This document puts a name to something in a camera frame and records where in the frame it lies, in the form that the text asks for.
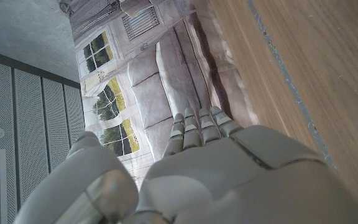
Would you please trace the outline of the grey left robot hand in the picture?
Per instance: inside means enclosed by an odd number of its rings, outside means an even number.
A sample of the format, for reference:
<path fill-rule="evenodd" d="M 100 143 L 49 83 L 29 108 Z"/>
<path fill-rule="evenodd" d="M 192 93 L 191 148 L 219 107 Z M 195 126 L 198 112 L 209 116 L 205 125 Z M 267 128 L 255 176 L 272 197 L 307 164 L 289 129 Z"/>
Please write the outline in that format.
<path fill-rule="evenodd" d="M 176 114 L 137 186 L 86 131 L 29 195 L 16 223 L 358 223 L 358 200 L 304 144 L 243 128 L 214 106 Z"/>

